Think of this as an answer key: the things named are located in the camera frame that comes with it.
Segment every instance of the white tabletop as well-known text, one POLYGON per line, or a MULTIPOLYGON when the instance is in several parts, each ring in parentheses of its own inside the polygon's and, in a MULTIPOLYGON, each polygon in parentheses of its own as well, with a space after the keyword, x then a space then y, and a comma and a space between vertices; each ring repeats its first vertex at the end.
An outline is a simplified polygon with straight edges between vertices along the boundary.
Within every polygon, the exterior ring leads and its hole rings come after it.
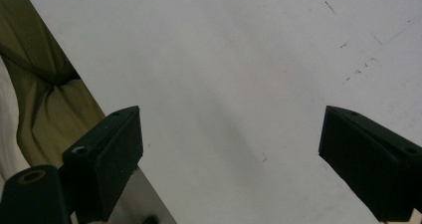
POLYGON ((327 105, 422 144, 422 0, 32 0, 185 223, 377 223, 317 155, 327 105))

